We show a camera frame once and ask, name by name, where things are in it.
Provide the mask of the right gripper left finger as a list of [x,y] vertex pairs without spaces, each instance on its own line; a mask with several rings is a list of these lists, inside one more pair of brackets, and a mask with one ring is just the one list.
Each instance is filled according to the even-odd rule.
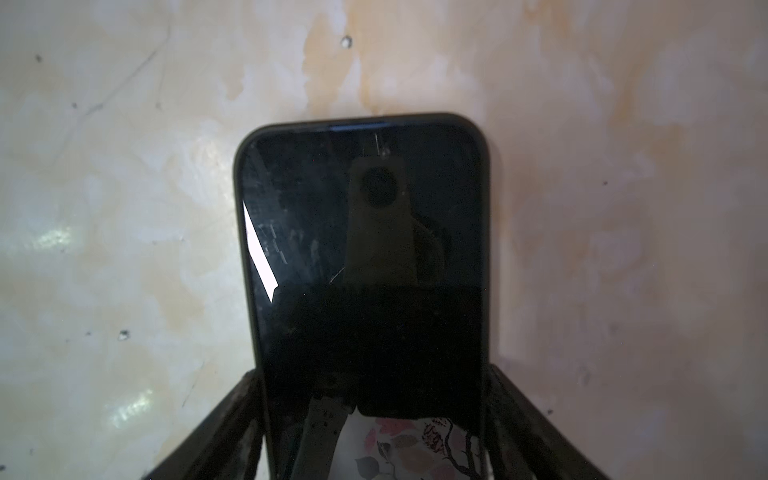
[[254,479],[265,435],[262,373],[238,384],[146,479]]

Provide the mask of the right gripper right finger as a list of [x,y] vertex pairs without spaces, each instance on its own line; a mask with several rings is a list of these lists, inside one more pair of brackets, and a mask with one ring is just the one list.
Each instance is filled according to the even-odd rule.
[[484,444],[496,479],[608,479],[493,364],[485,405]]

